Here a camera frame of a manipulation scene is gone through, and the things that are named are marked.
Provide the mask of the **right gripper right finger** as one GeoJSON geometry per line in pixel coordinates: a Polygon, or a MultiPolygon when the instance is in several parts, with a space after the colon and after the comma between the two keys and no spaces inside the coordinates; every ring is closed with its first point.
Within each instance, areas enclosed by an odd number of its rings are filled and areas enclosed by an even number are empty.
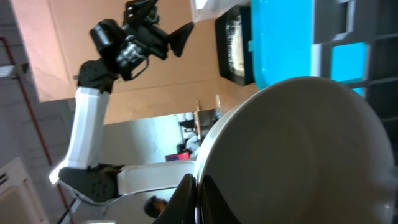
{"type": "Polygon", "coordinates": [[[203,178],[201,220],[204,224],[241,224],[210,175],[203,178]]]}

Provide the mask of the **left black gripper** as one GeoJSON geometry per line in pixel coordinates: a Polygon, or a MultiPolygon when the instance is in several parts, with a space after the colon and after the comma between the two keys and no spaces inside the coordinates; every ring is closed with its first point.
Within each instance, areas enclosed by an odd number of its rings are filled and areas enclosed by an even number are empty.
{"type": "Polygon", "coordinates": [[[128,23],[120,27],[115,20],[104,19],[90,30],[90,35],[105,67],[129,81],[146,70],[151,55],[165,60],[168,43],[174,55],[181,57],[194,26],[189,22],[168,35],[148,22],[133,28],[128,23]]]}

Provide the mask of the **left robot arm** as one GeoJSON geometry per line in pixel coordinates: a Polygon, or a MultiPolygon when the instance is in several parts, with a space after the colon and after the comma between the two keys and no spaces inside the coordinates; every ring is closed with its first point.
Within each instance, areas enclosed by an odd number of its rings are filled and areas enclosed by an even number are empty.
{"type": "Polygon", "coordinates": [[[128,18],[122,27],[105,19],[90,30],[100,58],[83,63],[78,74],[72,133],[65,157],[49,174],[52,184],[69,188],[79,200],[93,206],[143,192],[177,187],[192,176],[192,160],[141,166],[101,164],[104,119],[113,84],[118,78],[132,81],[133,70],[155,55],[162,60],[172,50],[181,56],[193,23],[167,34],[155,22],[128,18]]]}

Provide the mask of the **pile of rice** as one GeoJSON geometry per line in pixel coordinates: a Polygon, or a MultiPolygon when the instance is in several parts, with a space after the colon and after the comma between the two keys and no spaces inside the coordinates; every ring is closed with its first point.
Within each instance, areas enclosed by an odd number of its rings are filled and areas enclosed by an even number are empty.
{"type": "Polygon", "coordinates": [[[229,69],[239,77],[244,76],[244,51],[241,16],[226,25],[229,69]]]}

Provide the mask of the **white bowl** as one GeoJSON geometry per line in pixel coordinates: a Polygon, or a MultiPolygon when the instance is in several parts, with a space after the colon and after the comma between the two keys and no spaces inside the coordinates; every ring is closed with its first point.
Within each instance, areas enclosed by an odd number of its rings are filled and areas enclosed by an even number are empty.
{"type": "Polygon", "coordinates": [[[223,115],[197,157],[241,223],[391,223],[391,142],[369,103],[320,77],[271,85],[223,115]]]}

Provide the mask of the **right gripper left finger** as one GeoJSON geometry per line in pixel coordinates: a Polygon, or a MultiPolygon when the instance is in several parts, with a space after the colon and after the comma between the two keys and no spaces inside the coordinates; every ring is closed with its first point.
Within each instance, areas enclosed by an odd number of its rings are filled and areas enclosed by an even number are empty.
{"type": "Polygon", "coordinates": [[[195,224],[196,197],[196,179],[192,174],[185,174],[153,224],[195,224]]]}

